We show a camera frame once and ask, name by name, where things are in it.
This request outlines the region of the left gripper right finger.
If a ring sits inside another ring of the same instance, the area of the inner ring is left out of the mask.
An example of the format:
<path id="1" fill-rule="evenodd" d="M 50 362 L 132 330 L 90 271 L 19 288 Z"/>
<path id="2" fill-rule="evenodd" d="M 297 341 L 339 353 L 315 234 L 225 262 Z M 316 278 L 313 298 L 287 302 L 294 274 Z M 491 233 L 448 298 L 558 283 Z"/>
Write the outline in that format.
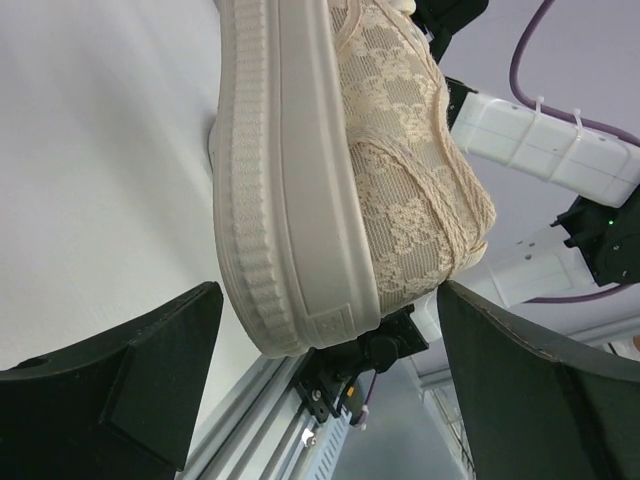
<path id="1" fill-rule="evenodd" d="M 477 478 L 638 478 L 638 362 L 453 281 L 437 309 Z"/>

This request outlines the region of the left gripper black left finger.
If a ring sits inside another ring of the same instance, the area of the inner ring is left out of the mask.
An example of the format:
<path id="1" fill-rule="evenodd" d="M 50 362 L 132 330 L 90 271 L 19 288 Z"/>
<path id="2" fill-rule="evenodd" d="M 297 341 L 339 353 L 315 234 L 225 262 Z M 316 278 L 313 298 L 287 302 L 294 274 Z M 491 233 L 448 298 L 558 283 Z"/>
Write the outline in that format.
<path id="1" fill-rule="evenodd" d="M 221 323 L 204 282 L 1 373 L 4 479 L 172 479 L 189 456 Z"/>

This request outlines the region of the beige sneaker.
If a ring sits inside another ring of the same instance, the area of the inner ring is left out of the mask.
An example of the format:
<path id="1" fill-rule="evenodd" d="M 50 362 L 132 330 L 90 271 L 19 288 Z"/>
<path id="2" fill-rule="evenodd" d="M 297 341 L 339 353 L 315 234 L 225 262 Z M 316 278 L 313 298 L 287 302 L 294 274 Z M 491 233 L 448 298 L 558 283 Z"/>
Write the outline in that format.
<path id="1" fill-rule="evenodd" d="M 210 135 L 224 286 L 253 344 L 351 341 L 478 264 L 493 204 L 413 1 L 221 1 Z"/>

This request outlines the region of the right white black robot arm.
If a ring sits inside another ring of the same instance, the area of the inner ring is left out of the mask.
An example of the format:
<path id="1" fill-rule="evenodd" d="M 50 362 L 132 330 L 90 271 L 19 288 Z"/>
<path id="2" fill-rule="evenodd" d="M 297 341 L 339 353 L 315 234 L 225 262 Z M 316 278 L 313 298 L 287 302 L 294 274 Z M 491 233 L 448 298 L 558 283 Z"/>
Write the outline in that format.
<path id="1" fill-rule="evenodd" d="M 512 56 L 515 103 L 446 81 L 448 126 L 463 152 L 577 196 L 550 225 L 458 275 L 502 308 L 585 303 L 639 282 L 638 137 L 531 99 L 518 83 L 524 50 L 550 6 L 541 4 Z"/>

